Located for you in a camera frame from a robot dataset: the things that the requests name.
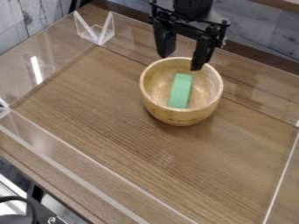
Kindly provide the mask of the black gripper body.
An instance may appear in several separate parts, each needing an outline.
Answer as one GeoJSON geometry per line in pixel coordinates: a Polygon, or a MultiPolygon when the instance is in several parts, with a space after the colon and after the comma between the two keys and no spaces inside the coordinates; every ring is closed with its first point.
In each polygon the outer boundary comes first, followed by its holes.
{"type": "Polygon", "coordinates": [[[213,0],[172,0],[172,7],[161,5],[162,0],[149,0],[150,21],[160,21],[188,37],[201,35],[212,38],[214,47],[221,48],[229,21],[212,9],[213,0]]]}

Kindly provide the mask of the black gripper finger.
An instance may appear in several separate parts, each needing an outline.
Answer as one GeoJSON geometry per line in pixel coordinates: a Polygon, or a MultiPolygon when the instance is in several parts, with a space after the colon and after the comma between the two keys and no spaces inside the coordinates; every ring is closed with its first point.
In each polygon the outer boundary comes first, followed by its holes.
{"type": "Polygon", "coordinates": [[[161,22],[154,22],[153,38],[157,54],[164,59],[173,53],[176,47],[176,33],[172,27],[161,22]]]}
{"type": "Polygon", "coordinates": [[[214,50],[214,43],[210,37],[198,36],[196,39],[196,47],[190,59],[190,70],[201,70],[205,63],[210,60],[210,55],[214,50]]]}

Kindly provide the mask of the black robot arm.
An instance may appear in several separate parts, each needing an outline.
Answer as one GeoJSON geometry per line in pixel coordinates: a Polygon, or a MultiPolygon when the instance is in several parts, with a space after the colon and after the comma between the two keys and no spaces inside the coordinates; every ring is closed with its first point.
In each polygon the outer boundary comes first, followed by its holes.
{"type": "Polygon", "coordinates": [[[196,40],[190,70],[198,71],[210,61],[216,48],[225,45],[229,21],[212,9],[213,0],[172,0],[172,8],[149,0],[153,39],[158,56],[165,59],[176,50],[176,35],[196,40]]]}

